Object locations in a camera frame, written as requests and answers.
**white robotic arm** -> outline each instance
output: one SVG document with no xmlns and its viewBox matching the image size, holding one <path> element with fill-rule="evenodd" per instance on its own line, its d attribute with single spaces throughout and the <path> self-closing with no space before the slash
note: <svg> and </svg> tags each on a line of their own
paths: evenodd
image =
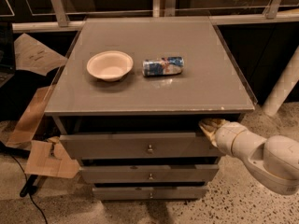
<svg viewBox="0 0 299 224">
<path fill-rule="evenodd" d="M 237 157 L 260 183 L 281 195 L 299 189 L 299 143 L 284 136 L 265 139 L 237 122 L 214 126 L 212 143 L 224 154 Z M 206 119 L 200 127 L 206 132 Z"/>
</svg>

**cord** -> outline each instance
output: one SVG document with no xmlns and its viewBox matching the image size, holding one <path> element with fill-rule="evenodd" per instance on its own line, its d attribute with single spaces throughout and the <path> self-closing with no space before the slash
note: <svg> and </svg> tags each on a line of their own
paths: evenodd
<svg viewBox="0 0 299 224">
<path fill-rule="evenodd" d="M 26 173 L 25 173 L 24 169 L 22 168 L 20 162 L 19 162 L 13 155 L 9 154 L 9 156 L 10 156 L 16 163 L 18 163 L 18 165 L 20 166 L 22 172 L 23 172 L 24 175 L 25 175 L 25 179 L 26 179 L 26 182 L 27 182 L 27 176 L 26 176 Z M 44 220 L 45 220 L 45 223 L 48 224 L 47 218 L 46 218 L 46 216 L 45 216 L 43 210 L 42 210 L 42 209 L 35 203 L 35 201 L 33 200 L 32 195 L 30 194 L 30 192 L 28 192 L 28 194 L 29 194 L 29 197 L 30 197 L 31 202 L 34 204 L 34 206 L 35 206 L 35 207 L 38 209 L 38 211 L 41 213 L 41 215 L 43 216 L 43 218 L 44 218 Z"/>
</svg>

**floor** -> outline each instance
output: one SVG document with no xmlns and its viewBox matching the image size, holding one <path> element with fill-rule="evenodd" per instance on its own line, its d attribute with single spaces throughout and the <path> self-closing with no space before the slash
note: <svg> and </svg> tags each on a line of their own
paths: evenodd
<svg viewBox="0 0 299 224">
<path fill-rule="evenodd" d="M 299 141 L 299 103 L 284 104 L 270 118 L 257 106 L 241 121 L 251 131 L 270 137 L 282 134 Z M 15 121 L 0 122 L 0 140 L 7 141 Z M 24 167 L 26 160 L 18 159 Z M 25 183 L 20 166 L 0 154 L 1 223 L 45 223 L 30 197 L 19 193 Z M 299 223 L 299 194 L 280 196 L 250 176 L 237 159 L 224 157 L 220 170 L 208 184 L 209 192 L 198 201 L 101 202 L 77 175 L 73 179 L 41 178 L 32 196 L 48 223 Z"/>
</svg>

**white bowl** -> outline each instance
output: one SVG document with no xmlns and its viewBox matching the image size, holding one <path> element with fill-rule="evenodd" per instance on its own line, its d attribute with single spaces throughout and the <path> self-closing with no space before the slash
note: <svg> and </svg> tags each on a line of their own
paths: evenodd
<svg viewBox="0 0 299 224">
<path fill-rule="evenodd" d="M 133 59 L 120 51 L 106 51 L 87 62 L 87 71 L 93 77 L 105 81 L 117 81 L 127 74 L 133 67 Z"/>
</svg>

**soda can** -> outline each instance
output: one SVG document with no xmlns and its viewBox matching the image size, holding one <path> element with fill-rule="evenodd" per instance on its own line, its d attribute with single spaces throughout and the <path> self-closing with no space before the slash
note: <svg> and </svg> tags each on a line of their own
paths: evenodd
<svg viewBox="0 0 299 224">
<path fill-rule="evenodd" d="M 155 60 L 144 60 L 142 73 L 144 77 L 175 75 L 183 71 L 182 57 L 166 57 Z"/>
</svg>

